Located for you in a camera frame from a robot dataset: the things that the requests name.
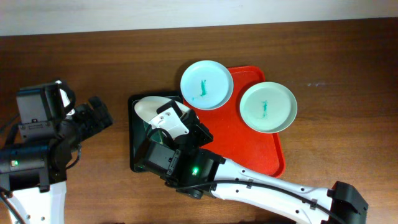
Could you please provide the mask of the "white plate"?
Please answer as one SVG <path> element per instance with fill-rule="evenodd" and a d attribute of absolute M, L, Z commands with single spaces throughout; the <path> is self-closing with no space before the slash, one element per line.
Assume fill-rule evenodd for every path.
<path fill-rule="evenodd" d="M 133 106 L 133 109 L 140 119 L 148 123 L 152 118 L 158 115 L 158 108 L 171 101 L 171 98 L 163 96 L 147 96 L 139 100 Z"/>

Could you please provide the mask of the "green yellow sponge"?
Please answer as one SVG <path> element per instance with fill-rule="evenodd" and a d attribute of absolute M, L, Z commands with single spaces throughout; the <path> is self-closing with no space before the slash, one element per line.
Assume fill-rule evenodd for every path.
<path fill-rule="evenodd" d="M 149 141 L 154 141 L 165 145 L 170 143 L 170 139 L 166 131 L 161 128 L 153 128 L 151 124 L 145 126 L 143 142 L 148 143 Z"/>

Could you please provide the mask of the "light green plate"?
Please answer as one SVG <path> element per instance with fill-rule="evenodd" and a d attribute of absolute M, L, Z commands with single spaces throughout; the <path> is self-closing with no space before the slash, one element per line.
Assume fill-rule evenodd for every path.
<path fill-rule="evenodd" d="M 251 129 L 279 133 L 295 120 L 298 104 L 294 94 L 275 82 L 261 82 L 248 88 L 239 103 L 240 115 Z"/>

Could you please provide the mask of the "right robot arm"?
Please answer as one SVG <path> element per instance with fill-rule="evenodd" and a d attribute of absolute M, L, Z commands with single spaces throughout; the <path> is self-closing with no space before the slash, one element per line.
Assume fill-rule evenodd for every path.
<path fill-rule="evenodd" d="M 293 184 L 204 149 L 213 136 L 192 109 L 160 96 L 134 105 L 147 124 L 133 165 L 191 198 L 203 195 L 253 205 L 296 223 L 366 223 L 368 203 L 350 184 L 331 189 Z"/>

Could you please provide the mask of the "light blue plate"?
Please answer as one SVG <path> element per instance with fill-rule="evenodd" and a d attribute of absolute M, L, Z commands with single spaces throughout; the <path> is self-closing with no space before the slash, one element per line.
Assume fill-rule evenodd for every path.
<path fill-rule="evenodd" d="M 180 80 L 185 101 L 199 110 L 215 110 L 231 98 L 234 81 L 230 71 L 212 60 L 190 65 Z"/>

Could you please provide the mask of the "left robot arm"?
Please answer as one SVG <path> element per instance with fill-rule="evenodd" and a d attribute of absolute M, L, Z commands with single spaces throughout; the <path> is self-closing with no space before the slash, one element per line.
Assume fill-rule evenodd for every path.
<path fill-rule="evenodd" d="M 61 80 L 22 88 L 16 100 L 21 120 L 1 149 L 1 202 L 13 223 L 64 223 L 72 154 L 113 119 L 97 96 L 77 106 Z"/>

